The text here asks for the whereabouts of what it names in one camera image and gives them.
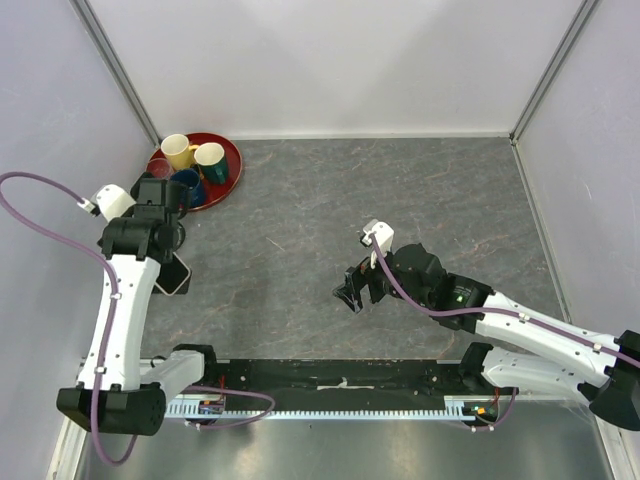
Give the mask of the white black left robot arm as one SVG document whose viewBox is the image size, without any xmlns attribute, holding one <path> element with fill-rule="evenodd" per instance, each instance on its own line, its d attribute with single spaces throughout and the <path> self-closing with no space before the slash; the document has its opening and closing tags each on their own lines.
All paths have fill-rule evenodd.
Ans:
<svg viewBox="0 0 640 480">
<path fill-rule="evenodd" d="M 140 367 L 152 294 L 188 289 L 191 271 L 176 251 L 189 201 L 184 184 L 148 174 L 131 192 L 106 185 L 94 197 L 107 221 L 98 242 L 106 263 L 103 293 L 84 366 L 75 386 L 60 389 L 56 399 L 57 409 L 86 431 L 152 436 L 176 396 L 218 385 L 210 345 L 181 344 L 161 365 L 148 372 Z"/>
</svg>

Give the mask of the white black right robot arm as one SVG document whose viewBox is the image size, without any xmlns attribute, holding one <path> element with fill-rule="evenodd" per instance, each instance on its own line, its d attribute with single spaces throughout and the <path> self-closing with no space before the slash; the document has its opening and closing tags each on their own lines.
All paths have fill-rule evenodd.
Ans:
<svg viewBox="0 0 640 480">
<path fill-rule="evenodd" d="M 639 335 L 582 329 L 527 308 L 492 287 L 445 270 L 439 258 L 410 244 L 350 267 L 333 294 L 353 312 L 362 290 L 377 303 L 402 299 L 441 326 L 481 336 L 465 352 L 458 381 L 467 392 L 511 388 L 585 404 L 621 429 L 639 428 Z"/>
</svg>

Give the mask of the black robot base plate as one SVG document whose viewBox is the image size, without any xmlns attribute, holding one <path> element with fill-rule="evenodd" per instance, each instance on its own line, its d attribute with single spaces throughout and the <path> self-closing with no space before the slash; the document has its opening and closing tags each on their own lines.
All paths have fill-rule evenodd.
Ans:
<svg viewBox="0 0 640 480">
<path fill-rule="evenodd" d="M 275 408 L 436 408 L 446 396 L 505 399 L 512 388 L 495 387 L 480 375 L 463 376 L 459 363 L 436 360 L 277 360 L 217 362 L 208 384 L 228 391 L 272 397 Z"/>
</svg>

